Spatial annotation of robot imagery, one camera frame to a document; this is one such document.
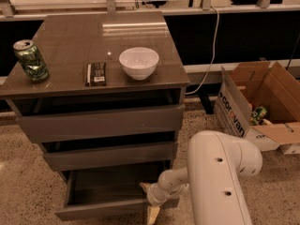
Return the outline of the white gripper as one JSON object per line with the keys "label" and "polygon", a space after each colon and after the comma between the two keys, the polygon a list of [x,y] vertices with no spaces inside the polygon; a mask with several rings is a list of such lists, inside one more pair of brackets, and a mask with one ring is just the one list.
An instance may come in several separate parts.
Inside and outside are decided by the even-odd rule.
{"label": "white gripper", "polygon": [[151,204],[147,207],[147,225],[154,225],[160,211],[160,206],[166,202],[165,193],[157,183],[141,182],[139,186],[147,193],[147,200]]}

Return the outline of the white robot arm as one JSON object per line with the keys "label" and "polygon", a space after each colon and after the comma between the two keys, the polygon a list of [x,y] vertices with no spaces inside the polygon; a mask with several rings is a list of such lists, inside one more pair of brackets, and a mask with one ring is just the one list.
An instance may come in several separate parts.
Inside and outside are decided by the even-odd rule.
{"label": "white robot arm", "polygon": [[149,202],[147,225],[155,224],[165,202],[187,190],[195,225],[252,225],[239,178],[262,166],[262,153],[252,142],[213,130],[195,134],[186,167],[162,172],[156,183],[141,183]]}

